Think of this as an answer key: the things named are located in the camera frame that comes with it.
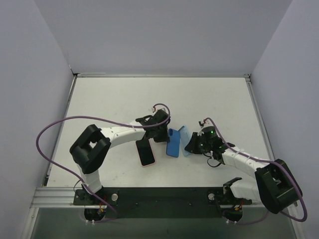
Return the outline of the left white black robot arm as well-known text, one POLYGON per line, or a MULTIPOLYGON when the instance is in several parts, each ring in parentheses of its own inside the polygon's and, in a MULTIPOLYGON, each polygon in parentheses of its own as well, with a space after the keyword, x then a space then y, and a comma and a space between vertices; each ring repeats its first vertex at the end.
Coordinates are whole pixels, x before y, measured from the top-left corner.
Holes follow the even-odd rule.
POLYGON ((102 184, 98 169, 109 149, 134 141, 139 154, 146 156, 147 163, 152 164, 154 160, 149 139, 152 138, 154 142, 169 142, 169 122, 169 113, 159 109, 154 114, 137 118, 125 126, 98 128, 92 124, 86 127, 69 150, 84 181, 85 200, 91 205, 96 205, 102 200, 102 184))

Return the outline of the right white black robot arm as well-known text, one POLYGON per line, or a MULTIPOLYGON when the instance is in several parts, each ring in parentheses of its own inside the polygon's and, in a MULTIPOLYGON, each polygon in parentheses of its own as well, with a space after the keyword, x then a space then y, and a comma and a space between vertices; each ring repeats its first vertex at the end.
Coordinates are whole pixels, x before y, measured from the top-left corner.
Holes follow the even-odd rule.
POLYGON ((231 195, 261 202, 273 214, 298 201, 302 191, 285 161, 269 161, 253 157, 232 143, 218 136, 215 127, 204 127, 193 132, 185 151, 192 154, 209 154, 223 165, 232 166, 250 177, 255 183, 244 183, 241 179, 230 185, 231 195))

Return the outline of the light blue phone case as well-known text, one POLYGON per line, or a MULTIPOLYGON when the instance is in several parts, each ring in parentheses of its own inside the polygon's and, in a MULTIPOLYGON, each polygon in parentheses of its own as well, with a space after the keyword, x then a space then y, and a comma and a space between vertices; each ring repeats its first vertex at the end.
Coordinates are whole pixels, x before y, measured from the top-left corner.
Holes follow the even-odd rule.
POLYGON ((189 133, 189 130, 187 129, 187 127, 185 125, 183 125, 178 131, 180 133, 180 147, 181 147, 182 154, 185 157, 188 157, 191 155, 191 153, 186 151, 185 147, 190 142, 191 134, 189 133))

